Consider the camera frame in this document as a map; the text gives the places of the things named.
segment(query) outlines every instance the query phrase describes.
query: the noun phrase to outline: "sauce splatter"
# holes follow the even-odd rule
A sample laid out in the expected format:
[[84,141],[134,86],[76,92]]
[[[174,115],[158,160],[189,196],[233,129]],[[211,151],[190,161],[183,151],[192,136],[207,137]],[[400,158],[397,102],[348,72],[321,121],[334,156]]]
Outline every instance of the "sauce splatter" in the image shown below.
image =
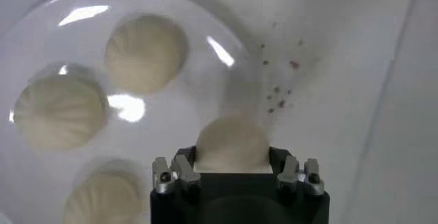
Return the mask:
[[289,61],[289,65],[293,68],[293,69],[299,69],[300,68],[300,63],[298,63],[297,61]]
[[279,108],[284,108],[285,107],[285,101],[284,100],[281,100],[280,102],[279,102]]

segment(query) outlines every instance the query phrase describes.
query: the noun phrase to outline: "steamed dumpling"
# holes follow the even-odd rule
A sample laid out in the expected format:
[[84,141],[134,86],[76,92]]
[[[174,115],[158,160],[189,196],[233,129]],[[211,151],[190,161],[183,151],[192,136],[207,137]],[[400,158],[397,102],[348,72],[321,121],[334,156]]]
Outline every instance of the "steamed dumpling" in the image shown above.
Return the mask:
[[268,164],[268,141],[248,119],[216,119],[201,131],[196,142],[196,168],[201,172],[245,173]]
[[62,224],[134,224],[141,213],[140,193],[132,181],[101,174],[72,192]]
[[105,65],[110,79],[130,92],[154,92],[175,78],[185,58],[183,32],[170,20],[141,16],[116,29]]
[[96,84],[54,75],[24,89],[14,122],[31,146],[68,149],[85,145],[104,126],[105,106]]

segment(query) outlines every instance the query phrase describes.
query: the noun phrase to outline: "metal clamp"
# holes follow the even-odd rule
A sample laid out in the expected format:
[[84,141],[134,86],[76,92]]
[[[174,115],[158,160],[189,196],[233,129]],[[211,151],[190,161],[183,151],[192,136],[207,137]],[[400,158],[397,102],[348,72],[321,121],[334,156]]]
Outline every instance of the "metal clamp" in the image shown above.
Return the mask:
[[175,188],[177,176],[172,172],[164,157],[156,158],[152,163],[153,188],[159,194],[168,194]]
[[308,195],[319,196],[324,194],[324,181],[320,178],[320,165],[314,158],[307,159],[304,163],[304,173],[306,178],[305,192]]
[[182,182],[183,188],[188,189],[190,186],[199,186],[201,175],[193,171],[185,155],[176,155],[172,161],[172,170],[177,173],[177,177]]
[[298,160],[292,155],[287,156],[283,172],[279,173],[276,177],[277,188],[282,189],[284,186],[287,186],[289,191],[295,192],[299,169],[300,163]]

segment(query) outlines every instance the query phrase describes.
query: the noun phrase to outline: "screw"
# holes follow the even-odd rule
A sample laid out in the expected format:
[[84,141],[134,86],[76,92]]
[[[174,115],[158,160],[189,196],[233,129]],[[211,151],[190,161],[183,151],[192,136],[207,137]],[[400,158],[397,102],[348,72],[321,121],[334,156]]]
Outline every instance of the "screw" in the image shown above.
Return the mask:
[[309,182],[312,184],[319,184],[320,183],[320,176],[316,173],[310,173],[309,174]]
[[162,173],[159,176],[159,180],[161,181],[161,183],[169,182],[171,179],[172,179],[172,175],[168,172]]

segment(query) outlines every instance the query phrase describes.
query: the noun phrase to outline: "dumpling top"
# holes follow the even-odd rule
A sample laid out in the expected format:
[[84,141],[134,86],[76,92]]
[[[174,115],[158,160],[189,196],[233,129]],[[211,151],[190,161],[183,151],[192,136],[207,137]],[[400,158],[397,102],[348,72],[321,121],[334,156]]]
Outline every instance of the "dumpling top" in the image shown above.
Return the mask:
[[97,84],[67,75],[36,80],[21,93],[14,110],[18,130],[41,149],[85,145],[106,120]]
[[142,213],[142,201],[133,181],[100,174],[74,190],[67,199],[63,224],[131,224]]
[[116,29],[107,43],[110,79],[129,92],[154,92],[175,78],[185,58],[185,36],[175,23],[141,16]]
[[196,168],[201,172],[247,173],[269,165],[269,143],[251,120],[227,116],[199,134]]

